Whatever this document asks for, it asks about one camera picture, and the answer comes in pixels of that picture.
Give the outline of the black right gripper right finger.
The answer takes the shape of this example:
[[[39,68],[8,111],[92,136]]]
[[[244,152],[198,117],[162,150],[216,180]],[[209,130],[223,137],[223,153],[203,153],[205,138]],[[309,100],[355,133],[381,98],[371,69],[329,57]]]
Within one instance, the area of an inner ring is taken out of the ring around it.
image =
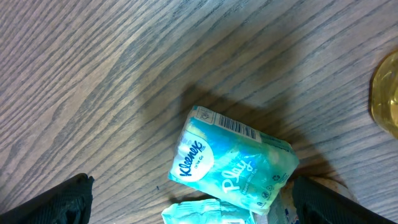
[[[292,195],[301,224],[396,224],[307,177],[294,181]]]

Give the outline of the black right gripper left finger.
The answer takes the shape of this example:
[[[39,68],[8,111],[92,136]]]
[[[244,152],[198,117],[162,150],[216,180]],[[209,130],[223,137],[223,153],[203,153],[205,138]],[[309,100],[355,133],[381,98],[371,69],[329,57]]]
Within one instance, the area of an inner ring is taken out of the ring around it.
[[[94,178],[81,173],[1,214],[1,223],[87,224]]]

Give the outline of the green lid jar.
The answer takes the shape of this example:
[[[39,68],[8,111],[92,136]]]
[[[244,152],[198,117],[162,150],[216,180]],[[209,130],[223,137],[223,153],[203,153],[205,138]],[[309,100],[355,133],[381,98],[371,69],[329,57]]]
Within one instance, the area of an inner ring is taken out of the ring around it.
[[[328,187],[336,193],[339,193],[346,198],[357,202],[356,197],[344,185],[337,181],[321,178],[321,177],[310,177],[310,179],[318,182],[319,184]],[[267,221],[270,224],[299,224],[299,216],[297,215],[297,209],[294,205],[293,200],[293,187],[294,181],[288,181],[284,187],[281,188],[277,197],[270,206],[269,213],[267,214]]]

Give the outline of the teal snack packet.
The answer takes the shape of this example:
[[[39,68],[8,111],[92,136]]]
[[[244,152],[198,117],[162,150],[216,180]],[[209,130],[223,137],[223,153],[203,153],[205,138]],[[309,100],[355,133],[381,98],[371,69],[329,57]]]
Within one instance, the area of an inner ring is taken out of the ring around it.
[[[161,213],[165,224],[255,224],[254,215],[220,199],[172,204]]]

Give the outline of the teal tissue pack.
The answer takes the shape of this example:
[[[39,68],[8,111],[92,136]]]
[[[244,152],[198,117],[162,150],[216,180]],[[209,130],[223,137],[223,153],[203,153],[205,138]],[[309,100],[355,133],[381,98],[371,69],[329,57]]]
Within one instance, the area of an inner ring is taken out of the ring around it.
[[[286,141],[194,106],[177,141],[169,179],[264,215],[298,164]]]

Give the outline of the yellow dish soap bottle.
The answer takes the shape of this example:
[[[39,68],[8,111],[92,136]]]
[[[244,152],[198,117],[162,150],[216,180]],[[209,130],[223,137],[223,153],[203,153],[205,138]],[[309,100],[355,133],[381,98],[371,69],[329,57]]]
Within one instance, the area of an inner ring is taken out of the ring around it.
[[[397,139],[397,51],[386,55],[377,66],[369,107],[376,124]]]

